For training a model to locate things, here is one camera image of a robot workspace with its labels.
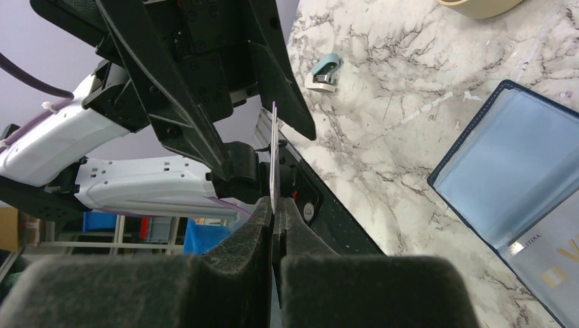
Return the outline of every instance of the white marble surface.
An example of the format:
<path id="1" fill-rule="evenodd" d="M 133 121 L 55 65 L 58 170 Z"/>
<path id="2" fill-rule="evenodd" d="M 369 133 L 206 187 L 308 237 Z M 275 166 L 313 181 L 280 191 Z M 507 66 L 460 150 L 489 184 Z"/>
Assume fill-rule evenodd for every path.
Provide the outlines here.
<path id="1" fill-rule="evenodd" d="M 435 254 L 464 276 L 482 327 L 558 327 L 427 186 L 503 79 L 579 109 L 579 0 L 525 0 L 483 21 L 434 0 L 302 0 L 288 52 L 299 84 L 330 52 L 339 91 L 303 94 L 317 125 L 282 131 L 387 254 Z"/>

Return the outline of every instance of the purple cable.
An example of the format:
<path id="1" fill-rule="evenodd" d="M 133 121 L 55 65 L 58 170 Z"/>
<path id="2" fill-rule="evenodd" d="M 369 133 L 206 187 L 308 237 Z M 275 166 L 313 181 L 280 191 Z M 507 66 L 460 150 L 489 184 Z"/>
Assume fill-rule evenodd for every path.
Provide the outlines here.
<path id="1" fill-rule="evenodd" d="M 41 80 L 33 77 L 32 75 L 26 73 L 22 68 L 19 68 L 15 63 L 11 62 L 8 58 L 2 55 L 2 53 L 0 53 L 0 68 L 30 87 L 33 87 L 47 94 L 51 94 L 53 96 L 64 98 L 63 100 L 52 105 L 53 111 L 59 111 L 66 105 L 70 104 L 74 99 L 74 94 L 72 92 L 62 90 L 57 87 L 53 87 L 52 85 L 48 85 L 42 82 Z M 50 117 L 51 114 L 52 114 L 51 111 L 43 111 L 42 113 L 38 114 L 32 120 L 28 121 L 28 123 L 24 124 L 18 130 L 14 131 L 9 137 L 4 139 L 3 140 L 4 144 L 7 146 L 11 146 L 16 140 L 20 139 L 23 135 L 25 135 L 38 123 L 41 123 L 42 121 Z M 4 150 L 6 150 L 6 147 L 1 146 L 0 153 L 2 153 Z"/>
<path id="2" fill-rule="evenodd" d="M 72 99 L 63 99 L 56 104 L 53 105 L 53 109 L 55 111 L 59 111 L 60 109 L 64 108 L 66 105 L 70 104 Z M 28 121 L 26 124 L 22 125 L 18 130 L 14 131 L 8 138 L 4 139 L 4 144 L 7 146 L 11 146 L 16 140 L 20 139 L 23 135 L 28 133 L 34 126 L 38 123 L 41 123 L 45 119 L 49 118 L 52 115 L 51 111 L 43 111 L 42 113 L 35 116 L 32 120 Z M 0 147 L 0 154 L 6 150 L 6 147 Z"/>
<path id="3" fill-rule="evenodd" d="M 220 200 L 220 199 L 217 198 L 217 197 L 206 197 L 206 198 L 207 198 L 208 200 L 211 200 L 211 201 L 213 201 L 213 202 L 216 202 L 217 204 L 220 204 L 220 205 L 223 205 L 223 206 L 225 206 L 225 207 L 228 207 L 228 208 L 231 208 L 231 209 L 233 209 L 233 210 L 236 210 L 236 211 L 238 211 L 239 213 L 245 215 L 246 217 L 250 217 L 250 216 L 251 216 L 251 213 L 250 213 L 248 210 L 243 209 L 243 208 L 240 208 L 239 206 L 237 206 L 237 205 L 235 205 L 235 204 L 232 204 L 232 203 L 230 203 L 230 202 L 226 202 L 225 200 Z"/>

